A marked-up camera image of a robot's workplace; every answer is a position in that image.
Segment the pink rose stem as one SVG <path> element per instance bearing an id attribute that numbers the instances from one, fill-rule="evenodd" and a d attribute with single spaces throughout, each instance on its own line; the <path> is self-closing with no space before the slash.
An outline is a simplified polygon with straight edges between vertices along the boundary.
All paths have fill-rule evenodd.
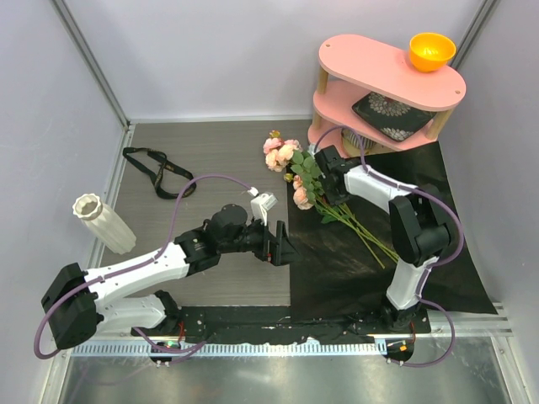
<path id="1" fill-rule="evenodd" d="M 328 203 L 321 182 L 314 179 L 310 173 L 292 164 L 286 169 L 284 180 L 292 186 L 292 200 L 299 210 L 314 209 L 320 216 L 321 224 L 340 223 L 347 226 L 359 237 L 381 268 L 385 268 L 386 265 L 375 252 L 374 247 L 394 263 L 397 262 L 396 253 L 361 224 L 347 204 L 331 206 Z"/>
<path id="2" fill-rule="evenodd" d="M 320 181 L 321 170 L 315 163 L 314 157 L 302 149 L 298 140 L 285 140 L 277 130 L 272 130 L 263 144 L 263 153 L 266 167 L 276 173 L 282 173 L 283 178 L 286 169 L 292 164 L 296 164 L 300 169 L 310 173 L 310 175 Z"/>

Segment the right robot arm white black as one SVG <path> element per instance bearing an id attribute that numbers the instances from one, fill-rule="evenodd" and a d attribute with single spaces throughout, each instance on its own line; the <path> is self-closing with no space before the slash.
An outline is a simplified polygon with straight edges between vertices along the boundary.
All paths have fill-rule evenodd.
<path id="1" fill-rule="evenodd" d="M 312 155 L 321 169 L 321 184 L 331 205 L 359 197 L 389 215 L 398 263 L 382 301 L 380 320 L 389 332 L 402 331 L 421 305 L 431 269 L 460 255 L 462 224 L 434 186 L 402 183 L 379 173 L 364 157 L 342 158 L 334 146 L 319 151 L 313 147 Z"/>

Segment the black wrapping paper sheet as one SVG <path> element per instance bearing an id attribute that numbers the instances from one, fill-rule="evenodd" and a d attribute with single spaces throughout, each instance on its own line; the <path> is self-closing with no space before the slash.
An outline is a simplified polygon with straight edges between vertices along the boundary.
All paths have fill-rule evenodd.
<path id="1" fill-rule="evenodd" d="M 434 185 L 440 199 L 455 206 L 438 143 L 376 154 L 366 162 L 389 177 L 423 187 Z M 291 265 L 291 314 L 297 320 L 366 314 L 379 309 L 396 264 L 378 247 L 365 244 L 347 225 L 327 224 L 315 209 L 300 210 L 287 200 L 288 232 L 302 258 Z M 469 251 L 434 268 L 425 299 L 448 311 L 494 314 Z"/>

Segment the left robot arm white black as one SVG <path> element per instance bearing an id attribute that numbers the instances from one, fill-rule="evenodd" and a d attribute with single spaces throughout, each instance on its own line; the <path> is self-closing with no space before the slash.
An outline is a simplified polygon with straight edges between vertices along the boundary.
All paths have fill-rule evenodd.
<path id="1" fill-rule="evenodd" d="M 274 266 L 301 258 L 284 221 L 277 221 L 272 232 L 263 219 L 249 219 L 244 208 L 226 205 L 202 226 L 175 237 L 163 251 L 109 267 L 83 270 L 78 263 L 63 267 L 41 299 L 56 347 L 74 348 L 98 332 L 125 328 L 173 334 L 179 308 L 172 296 L 162 290 L 142 298 L 134 294 L 213 268 L 225 253 L 252 253 Z"/>

